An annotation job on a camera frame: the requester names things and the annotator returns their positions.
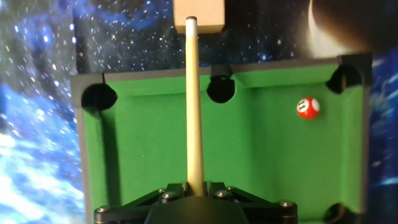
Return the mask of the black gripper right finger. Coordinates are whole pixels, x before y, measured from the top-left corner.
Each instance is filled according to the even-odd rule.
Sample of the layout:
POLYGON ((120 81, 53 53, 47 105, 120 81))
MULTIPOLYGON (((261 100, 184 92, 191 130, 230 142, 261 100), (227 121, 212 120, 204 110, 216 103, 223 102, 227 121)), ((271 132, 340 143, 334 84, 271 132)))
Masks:
POLYGON ((209 197, 230 201, 242 208, 249 223, 297 224, 297 205, 290 201, 269 202, 263 198, 228 186, 223 182, 207 182, 209 197))

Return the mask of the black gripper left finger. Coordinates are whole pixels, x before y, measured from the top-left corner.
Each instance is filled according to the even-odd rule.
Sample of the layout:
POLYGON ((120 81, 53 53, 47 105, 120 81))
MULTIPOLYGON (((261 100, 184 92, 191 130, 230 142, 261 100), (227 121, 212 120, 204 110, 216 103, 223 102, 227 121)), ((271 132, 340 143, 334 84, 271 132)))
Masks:
POLYGON ((168 184, 121 207, 102 206, 94 211, 95 224, 144 224, 155 206, 186 197, 188 183, 168 184))

